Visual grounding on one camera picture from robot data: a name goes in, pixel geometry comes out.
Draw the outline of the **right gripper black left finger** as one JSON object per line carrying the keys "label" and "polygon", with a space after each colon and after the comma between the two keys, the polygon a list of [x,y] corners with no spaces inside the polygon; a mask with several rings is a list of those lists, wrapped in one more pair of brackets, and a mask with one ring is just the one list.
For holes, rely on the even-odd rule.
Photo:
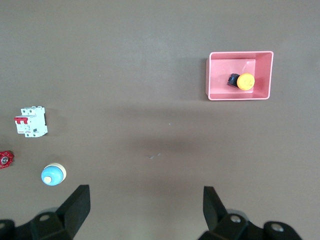
{"label": "right gripper black left finger", "polygon": [[43,211],[20,226],[16,226],[11,219],[2,219],[0,238],[2,240],[73,240],[90,210],[90,186],[79,185],[55,211]]}

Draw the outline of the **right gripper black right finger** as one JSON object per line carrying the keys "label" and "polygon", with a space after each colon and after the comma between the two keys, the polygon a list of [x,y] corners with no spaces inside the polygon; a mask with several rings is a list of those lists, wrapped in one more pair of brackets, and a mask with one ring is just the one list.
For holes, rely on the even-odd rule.
{"label": "right gripper black right finger", "polygon": [[267,221],[260,228],[241,211],[225,208],[212,186],[203,188],[203,215],[208,227],[200,240],[300,240],[290,225]]}

